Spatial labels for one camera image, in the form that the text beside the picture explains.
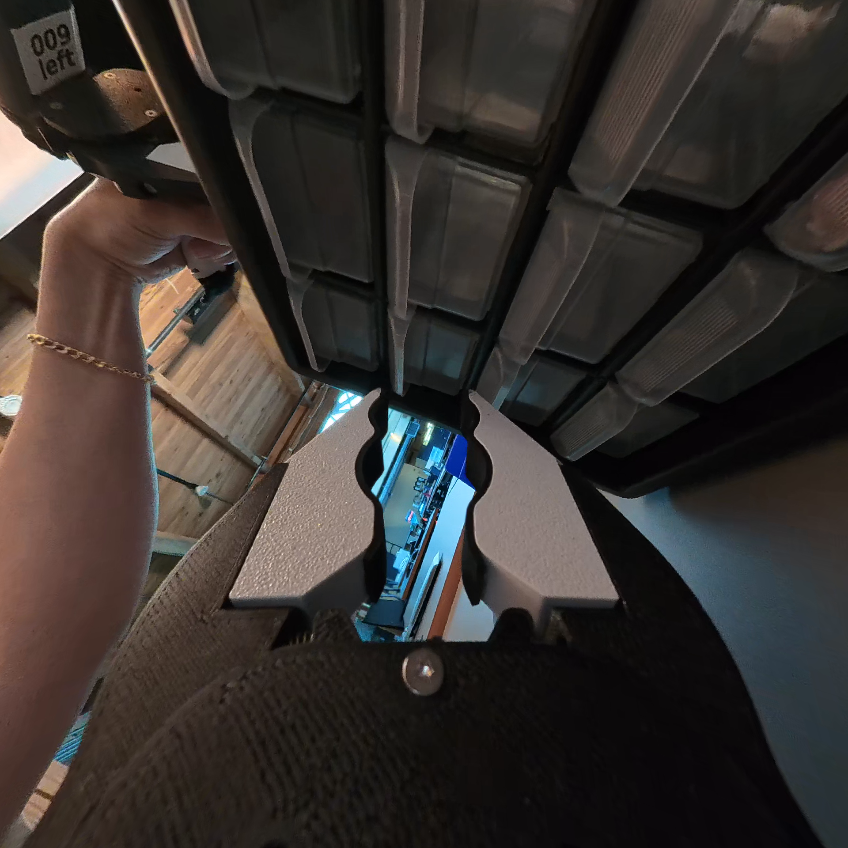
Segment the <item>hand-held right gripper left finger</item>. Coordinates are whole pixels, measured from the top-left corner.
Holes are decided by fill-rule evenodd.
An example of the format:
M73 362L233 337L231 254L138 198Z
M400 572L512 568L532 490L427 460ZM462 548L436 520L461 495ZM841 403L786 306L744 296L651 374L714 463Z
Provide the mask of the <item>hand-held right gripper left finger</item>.
M291 458L229 593L233 606L353 613L380 598L387 547L373 488L387 411L375 389Z

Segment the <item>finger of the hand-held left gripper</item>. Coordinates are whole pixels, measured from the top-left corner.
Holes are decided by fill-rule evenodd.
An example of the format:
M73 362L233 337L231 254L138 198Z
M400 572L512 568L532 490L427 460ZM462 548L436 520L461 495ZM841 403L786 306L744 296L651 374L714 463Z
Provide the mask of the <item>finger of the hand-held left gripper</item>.
M147 153L147 177L154 182L199 182L183 143L163 143L151 149Z

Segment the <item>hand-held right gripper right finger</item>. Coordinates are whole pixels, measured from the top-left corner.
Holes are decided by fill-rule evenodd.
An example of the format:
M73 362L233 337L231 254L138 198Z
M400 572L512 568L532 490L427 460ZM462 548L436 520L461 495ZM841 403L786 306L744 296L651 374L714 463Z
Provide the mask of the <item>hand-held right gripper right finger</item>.
M468 504L462 583L471 605L550 617L612 609L618 592L560 463L475 391L461 400Z

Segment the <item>black small-parts drawer cabinet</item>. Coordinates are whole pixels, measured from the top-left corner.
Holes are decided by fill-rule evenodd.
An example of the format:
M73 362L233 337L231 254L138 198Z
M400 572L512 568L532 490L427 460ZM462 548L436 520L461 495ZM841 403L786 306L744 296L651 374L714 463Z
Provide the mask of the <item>black small-parts drawer cabinet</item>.
M365 51L377 58L382 7L365 3L365 26L374 28L365 32ZM498 294L508 300L483 327L484 353L492 349L517 272L540 232L544 193L557 185L574 154L599 95L600 74L610 68L607 52L620 48L635 4L600 3L588 58L578 60L577 80L555 125L554 149L543 159L517 245L507 257ZM381 388L414 414L458 426L462 397L476 390L479 371L456 395L422 387L399 394L382 371L309 366L285 277L235 147L227 100L199 79L169 2L116 5L288 364L362 394ZM613 355L589 372L558 408L552 426L526 428L504 415L559 461L622 496L733 473L846 435L846 100L739 212L702 211L678 201L672 207L686 222L695 216L705 223L705 253ZM667 401L699 417L624 458L600 450L577 461L560 457L550 436L608 384L643 405Z

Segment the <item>clear drawer with ribbed handle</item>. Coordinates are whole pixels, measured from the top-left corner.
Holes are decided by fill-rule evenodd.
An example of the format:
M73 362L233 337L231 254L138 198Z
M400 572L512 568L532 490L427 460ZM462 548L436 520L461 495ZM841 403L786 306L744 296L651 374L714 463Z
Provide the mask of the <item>clear drawer with ribbed handle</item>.
M600 450L620 459L627 457L697 420L698 413L667 401L643 405L616 384L602 391L566 420L550 436L557 454L577 461Z

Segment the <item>person's left forearm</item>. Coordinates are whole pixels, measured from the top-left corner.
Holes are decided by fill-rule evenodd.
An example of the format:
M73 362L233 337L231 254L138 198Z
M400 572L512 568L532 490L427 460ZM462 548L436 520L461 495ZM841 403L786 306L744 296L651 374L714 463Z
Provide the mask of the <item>person's left forearm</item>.
M156 525L134 287L41 298L2 450L2 835L128 624Z

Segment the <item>person's left hand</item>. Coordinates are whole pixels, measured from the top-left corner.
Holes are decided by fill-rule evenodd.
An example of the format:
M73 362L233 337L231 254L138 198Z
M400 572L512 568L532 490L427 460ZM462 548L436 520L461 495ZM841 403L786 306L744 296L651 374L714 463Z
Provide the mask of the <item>person's left hand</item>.
M237 260L207 203L128 197L98 178L48 223L39 295L144 288L185 269L205 277Z

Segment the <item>blue panel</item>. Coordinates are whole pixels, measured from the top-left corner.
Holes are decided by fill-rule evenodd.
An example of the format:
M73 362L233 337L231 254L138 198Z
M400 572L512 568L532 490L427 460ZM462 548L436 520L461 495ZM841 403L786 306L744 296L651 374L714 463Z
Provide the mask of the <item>blue panel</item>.
M456 434L444 464L445 472L476 491L472 481L466 474L467 456L468 442L464 436Z

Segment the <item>rows of clear plastic drawers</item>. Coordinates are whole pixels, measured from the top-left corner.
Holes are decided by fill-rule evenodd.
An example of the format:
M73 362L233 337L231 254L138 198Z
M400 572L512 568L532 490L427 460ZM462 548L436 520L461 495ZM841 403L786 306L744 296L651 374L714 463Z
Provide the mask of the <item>rows of clear plastic drawers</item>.
M635 2L484 326L600 2L169 2L227 100L309 366L547 428L846 100L846 2Z

